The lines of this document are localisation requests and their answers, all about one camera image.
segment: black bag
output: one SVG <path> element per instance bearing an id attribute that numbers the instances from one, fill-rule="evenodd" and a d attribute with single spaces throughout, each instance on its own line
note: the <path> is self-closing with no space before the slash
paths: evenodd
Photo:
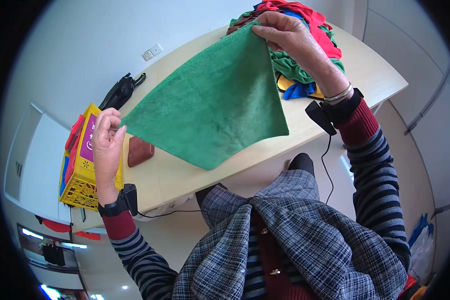
<path id="1" fill-rule="evenodd" d="M 133 80 L 133 78 L 130 77 L 130 73 L 123 76 L 120 81 L 115 83 L 110 92 L 108 92 L 102 104 L 98 106 L 98 109 L 101 111 L 108 108 L 115 108 L 116 110 L 119 110 L 120 107 L 122 107 L 125 102 L 130 99 L 135 87 L 141 85 L 145 81 L 145 78 L 147 78 L 145 73 L 140 75 L 137 80 Z"/>
<path id="2" fill-rule="evenodd" d="M 60 267 L 65 266 L 65 256 L 61 247 L 46 244 L 42 246 L 42 253 L 45 261 Z"/>

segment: gray checkered coat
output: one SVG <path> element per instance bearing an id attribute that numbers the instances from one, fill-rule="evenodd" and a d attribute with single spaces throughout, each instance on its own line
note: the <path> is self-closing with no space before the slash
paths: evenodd
<path id="1" fill-rule="evenodd" d="M 220 186 L 207 195 L 212 230 L 186 260 L 173 299 L 242 299 L 252 206 L 320 299 L 396 299 L 407 281 L 382 237 L 320 202 L 315 178 L 292 170 L 253 198 Z"/>

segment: person's left hand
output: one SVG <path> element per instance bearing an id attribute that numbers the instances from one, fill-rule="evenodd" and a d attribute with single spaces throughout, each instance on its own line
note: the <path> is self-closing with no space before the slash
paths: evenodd
<path id="1" fill-rule="evenodd" d="M 123 139 L 127 131 L 126 126 L 116 129 L 120 117 L 120 111 L 115 108 L 100 112 L 91 139 L 98 202 L 102 207 L 115 202 L 118 196 L 115 176 L 119 170 Z"/>

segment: yellow plastic crate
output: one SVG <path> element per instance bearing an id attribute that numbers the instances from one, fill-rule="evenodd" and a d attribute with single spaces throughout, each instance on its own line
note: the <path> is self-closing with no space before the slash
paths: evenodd
<path id="1" fill-rule="evenodd" d="M 62 182 L 63 167 L 65 157 L 70 157 L 70 152 L 65 151 L 62 160 L 62 169 L 60 171 L 60 181 L 58 183 L 59 201 L 76 207 L 89 208 L 97 211 L 98 197 L 95 184 L 95 166 L 93 163 L 91 139 L 93 129 L 95 128 L 96 117 L 100 110 L 91 103 L 87 110 L 83 113 L 85 122 L 78 141 L 77 156 L 75 159 L 75 168 L 70 180 L 66 182 L 65 189 L 60 195 L 60 185 Z M 122 159 L 115 176 L 115 187 L 117 191 L 123 189 L 123 168 Z"/>

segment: tiled floor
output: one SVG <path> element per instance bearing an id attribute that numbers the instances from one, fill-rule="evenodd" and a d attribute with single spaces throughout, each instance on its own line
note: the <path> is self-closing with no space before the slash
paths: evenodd
<path id="1" fill-rule="evenodd" d="M 394 165 L 400 184 L 403 218 L 408 236 L 420 215 L 431 216 L 434 206 L 432 191 L 420 154 L 410 135 L 404 136 L 405 126 L 387 101 L 377 114 L 385 136 L 390 144 Z M 328 136 L 322 135 L 281 157 L 256 165 L 246 171 L 226 178 L 222 183 L 231 191 L 250 197 L 270 184 L 285 169 L 289 159 L 300 152 L 310 155 L 314 162 L 315 177 L 321 201 L 326 201 L 331 184 L 320 161 L 326 150 Z M 332 137 L 330 150 L 324 157 L 325 164 L 334 183 L 334 191 L 328 204 L 348 217 L 355 219 L 352 195 L 355 191 L 353 179 L 348 171 L 348 159 L 339 135 Z M 180 206 L 181 210 L 198 209 L 195 199 Z M 136 221 L 144 238 L 179 271 L 195 244 L 208 231 L 200 213 L 174 213 L 149 222 Z M 133 280 L 121 265 L 106 236 L 101 241 L 75 237 L 75 242 L 87 244 L 88 249 L 77 249 L 77 261 L 81 275 L 90 294 L 101 294 L 105 300 L 141 299 Z"/>

